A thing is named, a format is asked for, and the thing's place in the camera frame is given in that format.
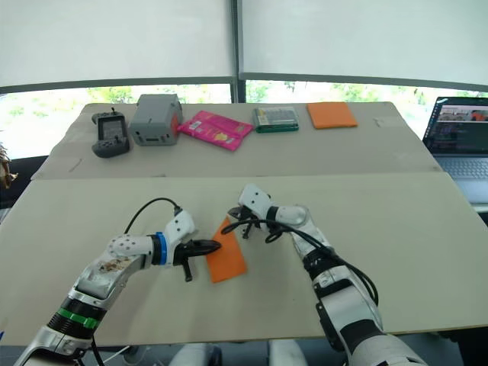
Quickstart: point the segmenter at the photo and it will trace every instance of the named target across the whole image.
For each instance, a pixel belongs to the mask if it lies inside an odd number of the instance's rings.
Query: white tabletop
[[[252,122],[252,111],[262,104],[183,104],[185,120],[198,111]],[[390,102],[348,103],[357,128],[315,130],[307,106],[293,105],[300,129],[287,133],[250,133],[230,152],[180,134],[175,146],[138,146],[129,153],[101,159],[92,152],[97,129],[93,113],[112,104],[88,104],[33,179],[237,177],[328,175],[441,170],[422,141],[408,128]],[[128,121],[135,104],[116,104]]]
[[[305,204],[343,258],[380,291],[389,332],[485,325],[488,231],[445,173],[261,178],[36,180],[0,225],[4,345],[25,345],[82,269],[157,196],[175,199],[211,237],[245,183],[281,204]],[[152,205],[134,234],[161,230],[172,210]],[[249,271],[212,284],[204,258],[135,274],[97,331],[101,345],[323,336],[310,279],[284,236],[240,239]]]

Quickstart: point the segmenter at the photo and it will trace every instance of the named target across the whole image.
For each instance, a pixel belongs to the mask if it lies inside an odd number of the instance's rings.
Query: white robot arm
[[[223,233],[247,224],[270,233],[266,242],[290,233],[312,280],[316,310],[331,346],[345,350],[350,366],[415,366],[426,363],[405,343],[385,334],[377,308],[377,292],[363,272],[341,259],[303,206],[278,206],[259,187],[248,184],[239,207],[229,213],[237,221]]]
[[[191,281],[188,258],[220,248],[213,240],[190,240],[196,231],[191,215],[178,207],[163,233],[114,237],[106,250],[82,272],[46,326],[24,350],[14,366],[74,364],[92,345],[92,337],[129,277],[151,265],[182,265]]]

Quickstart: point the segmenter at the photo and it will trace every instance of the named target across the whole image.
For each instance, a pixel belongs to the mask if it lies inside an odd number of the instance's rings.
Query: laptop keyboard
[[[474,159],[449,159],[439,165],[452,178],[485,178],[488,179],[488,162]]]

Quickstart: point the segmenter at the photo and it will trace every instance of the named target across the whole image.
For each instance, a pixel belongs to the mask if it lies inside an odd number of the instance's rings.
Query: orange cloth
[[[212,238],[221,244],[220,249],[206,255],[207,266],[213,283],[228,280],[247,272],[246,261],[242,256],[234,232],[226,235],[220,233],[227,225],[230,225],[228,218],[220,224],[218,231]]]
[[[343,101],[309,103],[307,109],[316,129],[358,125],[348,105]]]

